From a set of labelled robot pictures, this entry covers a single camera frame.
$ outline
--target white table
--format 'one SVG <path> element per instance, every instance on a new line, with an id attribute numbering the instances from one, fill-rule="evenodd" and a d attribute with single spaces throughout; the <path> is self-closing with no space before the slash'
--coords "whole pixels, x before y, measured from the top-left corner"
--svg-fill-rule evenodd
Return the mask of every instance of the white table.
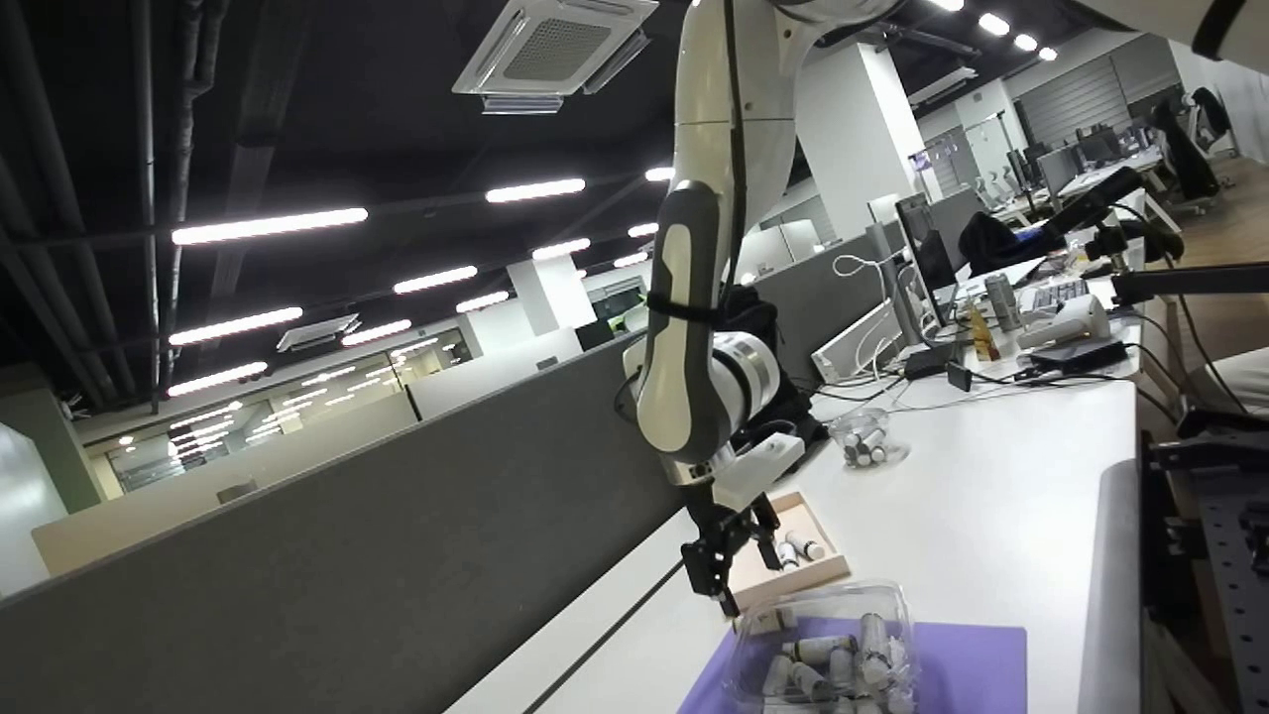
<path id="1" fill-rule="evenodd" d="M 914 622 L 1028 625 L 1032 714 L 1136 709 L 1135 384 L 995 388 L 914 380 L 880 396 L 904 463 L 848 470 L 828 444 L 801 486 L 852 580 L 895 580 Z M 450 709 L 524 709 L 694 540 L 674 515 Z M 678 575 L 542 709 L 678 709 L 725 639 Z"/>
<path id="2" fill-rule="evenodd" d="M 1064 202 L 1072 202 L 1072 198 L 1088 194 L 1089 187 L 1107 182 L 1107 179 L 1110 179 L 1113 169 L 1122 169 L 1122 166 L 1131 166 L 1131 169 L 1136 169 L 1142 179 L 1151 179 L 1151 175 L 1158 169 L 1158 162 L 1162 162 L 1162 151 L 1136 151 L 1136 154 L 1131 154 L 1131 159 L 1122 159 L 1122 162 L 1110 162 L 1110 166 L 1074 175 L 1057 194 L 1064 194 Z"/>

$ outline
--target dark gray partition wall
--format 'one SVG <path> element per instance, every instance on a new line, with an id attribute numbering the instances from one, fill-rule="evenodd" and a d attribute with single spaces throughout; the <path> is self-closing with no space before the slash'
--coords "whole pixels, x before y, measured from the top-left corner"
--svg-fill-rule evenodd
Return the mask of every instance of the dark gray partition wall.
<path id="1" fill-rule="evenodd" d="M 859 314 L 828 256 L 787 344 Z M 617 350 L 0 601 L 0 709 L 445 709 L 678 507 Z"/>
<path id="2" fill-rule="evenodd" d="M 880 244 L 872 239 L 852 239 L 846 244 L 832 244 L 801 264 L 787 264 L 766 280 L 757 280 L 757 293 L 781 307 L 781 370 L 801 388 L 813 393 L 820 384 L 809 351 L 824 344 L 832 331 L 863 317 L 880 300 L 880 280 L 872 270 L 852 272 L 839 280 L 832 272 L 838 252 L 872 256 Z"/>

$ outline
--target purple mat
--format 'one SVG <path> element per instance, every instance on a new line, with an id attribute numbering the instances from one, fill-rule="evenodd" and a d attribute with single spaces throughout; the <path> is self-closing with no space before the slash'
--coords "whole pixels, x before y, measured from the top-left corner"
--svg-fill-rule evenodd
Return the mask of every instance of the purple mat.
<path id="1" fill-rule="evenodd" d="M 795 639 L 852 635 L 858 622 L 801 622 Z M 762 714 L 736 704 L 733 691 L 762 691 L 774 649 L 787 635 L 720 639 L 704 672 L 691 687 L 683 714 Z M 913 625 L 920 653 L 920 714 L 1028 714 L 1028 631 L 1021 625 Z"/>

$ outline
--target white robotic arm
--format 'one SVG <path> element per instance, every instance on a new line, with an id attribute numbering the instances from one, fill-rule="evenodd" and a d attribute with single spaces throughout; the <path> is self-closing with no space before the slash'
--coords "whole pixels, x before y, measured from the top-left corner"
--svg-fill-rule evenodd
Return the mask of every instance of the white robotic arm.
<path id="1" fill-rule="evenodd" d="M 728 437 L 778 393 L 766 342 L 720 331 L 742 235 L 781 198 L 794 166 L 794 73 L 832 27 L 885 14 L 895 0 L 694 0 L 678 42 L 674 187 L 650 260 L 650 326 L 635 416 L 674 459 L 674 482 L 700 526 L 683 547 L 694 592 L 720 600 L 728 557 L 757 535 L 769 568 L 778 515 L 766 491 L 801 459 L 801 437 L 774 433 L 733 453 Z"/>

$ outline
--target ceiling light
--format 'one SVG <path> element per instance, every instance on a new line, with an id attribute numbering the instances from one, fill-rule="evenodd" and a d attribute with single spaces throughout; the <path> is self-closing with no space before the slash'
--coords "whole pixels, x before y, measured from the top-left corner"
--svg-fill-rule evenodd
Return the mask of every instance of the ceiling light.
<path id="1" fill-rule="evenodd" d="M 271 362 L 244 362 L 244 366 L 234 366 L 234 370 L 222 370 L 222 371 L 177 380 L 177 384 L 165 388 L 165 396 L 201 393 L 201 388 L 212 388 L 212 384 L 257 375 L 257 371 L 271 371 Z"/>
<path id="2" fill-rule="evenodd" d="M 1037 48 L 1037 39 L 1033 39 L 1033 35 L 1028 35 L 1028 32 L 1019 32 L 1019 35 L 1015 35 L 1015 48 L 1019 48 L 1019 52 L 1033 52 L 1033 48 Z"/>
<path id="3" fill-rule="evenodd" d="M 477 314 L 477 307 L 501 305 L 501 300 L 506 300 L 506 298 L 510 298 L 506 289 L 481 293 L 481 298 L 472 298 L 472 300 L 461 300 L 456 314 Z"/>
<path id="4" fill-rule="evenodd" d="M 483 202 L 540 202 L 557 194 L 584 194 L 588 179 L 553 179 L 553 182 L 520 182 L 520 187 L 494 187 L 483 194 Z"/>
<path id="5" fill-rule="evenodd" d="M 995 14 L 995 10 L 983 10 L 983 14 L 978 14 L 978 27 L 983 27 L 986 35 L 1006 35 L 1006 32 L 1012 32 L 1006 21 Z"/>
<path id="6" fill-rule="evenodd" d="M 571 239 L 571 240 L 540 244 L 540 248 L 531 248 L 531 256 L 550 260 L 550 256 L 584 252 L 588 244 L 589 244 L 589 239 Z"/>
<path id="7" fill-rule="evenodd" d="M 216 338 L 231 338 L 231 331 L 271 329 L 271 326 L 284 326 L 284 321 L 298 321 L 298 317 L 305 317 L 305 307 L 284 305 L 284 307 L 271 307 L 271 314 L 251 314 L 251 317 L 234 317 L 234 321 L 212 321 L 212 326 L 169 331 L 169 344 L 216 342 Z"/>
<path id="8" fill-rule="evenodd" d="M 308 375 L 308 380 L 302 380 L 302 384 L 326 384 L 326 380 L 337 380 L 337 375 L 349 375 L 349 371 L 355 371 L 355 366 L 316 371 L 316 375 Z"/>
<path id="9" fill-rule="evenodd" d="M 643 169 L 646 182 L 674 182 L 674 166 L 650 166 Z"/>
<path id="10" fill-rule="evenodd" d="M 631 239 L 650 239 L 650 235 L 659 235 L 659 220 L 635 220 L 626 235 Z"/>
<path id="11" fill-rule="evenodd" d="M 421 278 L 397 280 L 391 293 L 421 293 L 421 289 L 435 289 L 435 286 L 456 286 L 456 280 L 472 280 L 477 272 L 481 272 L 477 264 L 421 272 Z"/>
<path id="12" fill-rule="evenodd" d="M 372 326 L 372 329 L 346 331 L 346 344 L 382 342 L 382 338 L 391 338 L 391 331 L 403 331 L 403 329 L 412 329 L 412 321 L 386 321 L 386 326 Z"/>
<path id="13" fill-rule="evenodd" d="M 197 420 L 226 416 L 226 413 L 238 413 L 238 407 L 243 407 L 243 399 L 231 399 L 222 407 L 211 407 L 211 413 L 197 413 L 197 416 L 187 416 L 187 420 L 169 420 L 165 428 L 197 425 Z"/>
<path id="14" fill-rule="evenodd" d="M 177 225 L 169 228 L 173 244 L 211 244 L 211 240 L 244 240 L 244 239 L 273 239 L 273 235 L 305 235 L 305 228 L 333 228 L 363 220 L 363 204 L 346 211 L 314 211 L 314 212 L 273 212 L 251 220 L 206 220 L 206 225 Z"/>
<path id="15" fill-rule="evenodd" d="M 638 264 L 638 260 L 646 260 L 643 248 L 638 248 L 638 252 L 626 252 L 626 256 L 613 256 L 612 264 L 621 270 L 621 264 Z"/>
<path id="16" fill-rule="evenodd" d="M 435 344 L 435 338 L 424 338 L 424 342 L 415 342 L 415 344 L 391 350 L 391 362 L 403 362 L 403 358 L 424 351 L 424 350 L 433 350 L 433 344 Z"/>

